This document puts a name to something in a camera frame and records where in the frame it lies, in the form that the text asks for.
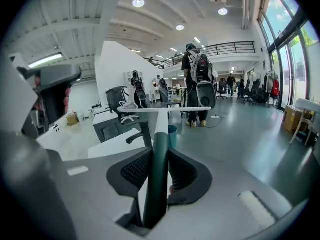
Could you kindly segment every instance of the white partition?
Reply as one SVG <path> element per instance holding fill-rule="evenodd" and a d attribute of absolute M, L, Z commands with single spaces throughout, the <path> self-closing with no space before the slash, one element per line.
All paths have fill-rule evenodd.
<path fill-rule="evenodd" d="M 163 77 L 162 69 L 153 66 L 128 48 L 114 41 L 104 42 L 101 56 L 95 57 L 96 81 L 103 107 L 108 104 L 106 91 L 118 86 L 127 86 L 124 73 L 134 70 L 143 73 L 144 89 L 147 95 L 154 90 L 153 79 L 156 79 L 157 75 Z"/>

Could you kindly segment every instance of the white chair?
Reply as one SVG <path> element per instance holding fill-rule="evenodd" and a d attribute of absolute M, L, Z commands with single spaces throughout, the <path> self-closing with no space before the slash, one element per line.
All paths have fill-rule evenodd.
<path fill-rule="evenodd" d="M 308 124 L 308 129 L 309 129 L 309 135 L 305 141 L 304 145 L 307 145 L 311 132 L 314 133 L 320 133 L 320 104 L 315 103 L 313 101 L 307 100 L 307 99 L 303 99 L 303 98 L 299 98 L 296 103 L 295 103 L 295 107 L 302 109 L 302 116 L 300 119 L 300 122 L 298 124 L 298 127 L 292 137 L 292 140 L 290 141 L 290 144 L 292 144 L 295 140 L 295 138 L 297 137 L 298 131 L 300 129 L 300 126 L 302 123 L 307 123 Z M 305 119 L 305 113 L 306 111 L 313 111 L 314 112 L 314 116 L 312 117 L 312 120 L 308 120 Z"/>

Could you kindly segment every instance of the headphones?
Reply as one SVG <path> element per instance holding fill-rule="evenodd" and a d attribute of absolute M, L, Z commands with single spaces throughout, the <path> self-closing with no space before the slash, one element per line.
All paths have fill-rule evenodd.
<path fill-rule="evenodd" d="M 197 47 L 193 43 L 189 43 L 185 46 L 186 51 L 197 49 Z"/>

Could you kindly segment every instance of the trash can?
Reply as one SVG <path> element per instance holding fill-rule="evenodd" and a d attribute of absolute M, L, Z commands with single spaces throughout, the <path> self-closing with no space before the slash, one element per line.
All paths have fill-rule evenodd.
<path fill-rule="evenodd" d="M 169 133 L 169 149 L 176 148 L 177 146 L 177 130 L 178 128 L 174 125 L 169 125 L 168 133 Z"/>

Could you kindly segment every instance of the ceiling light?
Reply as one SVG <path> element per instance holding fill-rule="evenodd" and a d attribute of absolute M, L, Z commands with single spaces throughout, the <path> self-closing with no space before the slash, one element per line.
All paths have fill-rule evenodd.
<path fill-rule="evenodd" d="M 47 62 L 50 62 L 50 61 L 53 61 L 53 60 L 56 60 L 56 59 L 59 59 L 59 58 L 62 58 L 62 54 L 61 53 L 58 53 L 58 54 L 55 54 L 55 55 L 51 55 L 49 57 L 46 57 L 46 58 L 42 58 L 42 59 L 39 59 L 38 61 L 34 62 L 34 63 L 31 63 L 29 65 L 29 68 L 30 69 L 33 69 L 41 64 L 44 64 L 44 63 L 47 63 Z"/>
<path fill-rule="evenodd" d="M 178 25 L 178 26 L 175 27 L 175 29 L 181 31 L 181 30 L 185 29 L 185 26 L 184 25 Z"/>
<path fill-rule="evenodd" d="M 134 7 L 142 7 L 145 5 L 145 1 L 144 0 L 133 0 L 132 2 Z"/>
<path fill-rule="evenodd" d="M 226 8 L 221 8 L 218 13 L 222 16 L 227 15 L 228 14 L 228 10 Z"/>
<path fill-rule="evenodd" d="M 198 42 L 198 44 L 201 43 L 200 40 L 197 37 L 195 37 L 194 40 L 196 40 Z"/>

